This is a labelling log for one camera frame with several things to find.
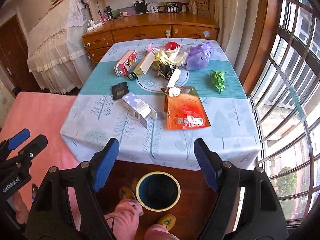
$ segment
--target orange packaging bag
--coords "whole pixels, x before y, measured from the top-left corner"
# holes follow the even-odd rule
[[[166,94],[164,111],[167,113],[167,129],[198,129],[210,126],[209,119],[192,86],[162,89]]]

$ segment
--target yellow slipper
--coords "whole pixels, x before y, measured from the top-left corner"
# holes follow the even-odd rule
[[[121,200],[123,199],[136,199],[136,196],[134,195],[132,189],[130,189],[129,187],[123,186],[120,188],[119,190],[119,197]],[[139,217],[141,217],[143,215],[143,210],[139,213]]]
[[[172,214],[165,215],[158,222],[159,225],[166,226],[168,231],[170,231],[173,228],[175,223],[176,223],[176,217]]]

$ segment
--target desk drawer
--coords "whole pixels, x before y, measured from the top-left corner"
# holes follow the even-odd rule
[[[111,47],[89,50],[92,62],[99,62]]]
[[[205,37],[203,34],[204,31],[210,31],[210,37]],[[187,26],[187,25],[172,25],[173,38],[194,38],[194,39],[216,40],[217,36],[218,36],[218,30],[213,28]]]
[[[92,50],[103,47],[110,47],[114,44],[114,42],[111,33],[104,32],[85,37],[84,44],[85,46],[87,46],[87,50]]]
[[[171,25],[148,25],[129,27],[112,31],[115,42],[143,39],[166,38],[165,31],[171,31]]]

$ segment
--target yellow bin rim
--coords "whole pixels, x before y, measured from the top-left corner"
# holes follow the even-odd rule
[[[164,174],[164,175],[167,175],[168,177],[170,177],[171,179],[173,179],[173,181],[176,183],[176,185],[177,185],[177,187],[178,187],[178,196],[177,196],[177,199],[172,203],[171,206],[169,206],[169,207],[167,207],[167,208],[164,208],[164,209],[153,209],[153,208],[148,207],[147,205],[145,205],[145,204],[143,203],[143,201],[141,200],[140,195],[139,195],[139,187],[140,187],[142,181],[143,181],[146,177],[149,177],[149,176],[155,175],[155,174]],[[144,208],[146,208],[146,209],[148,209],[148,210],[151,210],[151,211],[154,211],[154,212],[163,212],[163,211],[167,211],[167,210],[173,208],[173,207],[177,204],[177,202],[179,201],[180,195],[181,195],[181,188],[180,188],[180,185],[179,185],[179,182],[177,181],[177,179],[176,179],[174,176],[172,176],[171,174],[166,173],[166,172],[162,172],[162,171],[153,171],[153,172],[150,172],[150,173],[144,175],[144,176],[138,181],[138,184],[137,184],[137,186],[136,186],[136,196],[137,196],[137,199],[138,199],[139,203],[140,203]]]

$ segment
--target white bottle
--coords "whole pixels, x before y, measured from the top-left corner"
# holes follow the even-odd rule
[[[193,2],[193,5],[192,5],[192,14],[197,15],[197,5],[195,1]]]

